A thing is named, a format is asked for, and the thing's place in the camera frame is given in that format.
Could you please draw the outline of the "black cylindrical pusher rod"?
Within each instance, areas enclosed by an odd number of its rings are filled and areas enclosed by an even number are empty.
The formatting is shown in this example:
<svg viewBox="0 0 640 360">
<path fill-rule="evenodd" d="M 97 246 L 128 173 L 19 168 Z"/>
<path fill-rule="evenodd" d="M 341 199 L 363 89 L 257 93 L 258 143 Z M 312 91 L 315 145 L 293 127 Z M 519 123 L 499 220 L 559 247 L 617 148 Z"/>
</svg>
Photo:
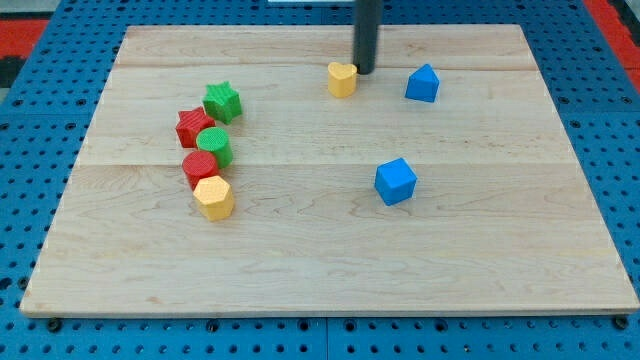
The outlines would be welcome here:
<svg viewBox="0 0 640 360">
<path fill-rule="evenodd" d="M 352 62 L 360 75 L 368 75 L 376 66 L 383 1 L 355 0 L 353 10 Z"/>
</svg>

